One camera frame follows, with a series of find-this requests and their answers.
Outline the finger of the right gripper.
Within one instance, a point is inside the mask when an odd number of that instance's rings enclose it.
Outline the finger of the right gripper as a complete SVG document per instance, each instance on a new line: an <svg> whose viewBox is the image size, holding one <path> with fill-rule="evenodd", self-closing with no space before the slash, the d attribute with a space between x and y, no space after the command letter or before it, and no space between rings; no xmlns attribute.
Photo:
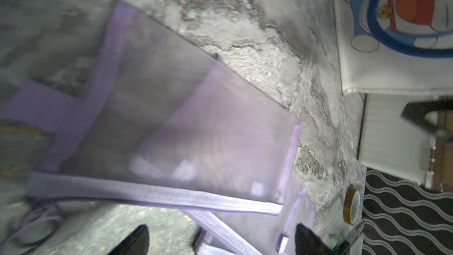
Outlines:
<svg viewBox="0 0 453 255"><path fill-rule="evenodd" d="M452 138L453 134L440 128L427 119L432 112L449 112L453 110L452 100L436 100L424 102L410 102L404 107L401 118L423 129L436 138Z"/></svg>

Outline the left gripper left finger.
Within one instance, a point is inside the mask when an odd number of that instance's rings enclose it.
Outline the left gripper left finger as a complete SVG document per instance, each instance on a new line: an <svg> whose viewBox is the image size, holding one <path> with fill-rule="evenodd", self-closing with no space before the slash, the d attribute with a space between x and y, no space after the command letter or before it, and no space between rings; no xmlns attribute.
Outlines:
<svg viewBox="0 0 453 255"><path fill-rule="evenodd" d="M109 255L147 255L149 250L149 229L142 224L133 230Z"/></svg>

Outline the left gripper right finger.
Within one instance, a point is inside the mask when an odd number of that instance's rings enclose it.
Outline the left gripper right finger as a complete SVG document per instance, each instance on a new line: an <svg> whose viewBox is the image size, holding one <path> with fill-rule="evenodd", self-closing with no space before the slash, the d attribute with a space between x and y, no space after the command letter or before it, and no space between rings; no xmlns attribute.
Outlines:
<svg viewBox="0 0 453 255"><path fill-rule="evenodd" d="M334 255L331 248L323 243L321 238L314 234L302 223L296 226L294 235L296 255Z"/></svg>

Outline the small purple mesh pouch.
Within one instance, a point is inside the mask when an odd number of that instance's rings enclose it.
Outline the small purple mesh pouch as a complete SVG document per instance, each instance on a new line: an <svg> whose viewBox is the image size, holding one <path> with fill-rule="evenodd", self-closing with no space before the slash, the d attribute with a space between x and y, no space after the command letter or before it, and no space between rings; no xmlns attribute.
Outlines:
<svg viewBox="0 0 453 255"><path fill-rule="evenodd" d="M184 213L202 229L195 244L197 255L294 255L296 227L311 229L316 205L298 177L288 184L279 215L238 212Z"/></svg>

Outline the white canvas tote bag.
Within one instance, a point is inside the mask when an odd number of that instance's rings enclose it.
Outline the white canvas tote bag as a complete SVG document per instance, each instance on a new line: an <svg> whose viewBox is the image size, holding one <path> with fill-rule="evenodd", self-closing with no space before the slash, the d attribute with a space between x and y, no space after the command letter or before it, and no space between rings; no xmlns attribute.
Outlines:
<svg viewBox="0 0 453 255"><path fill-rule="evenodd" d="M344 94L450 96L453 0L334 0Z"/></svg>

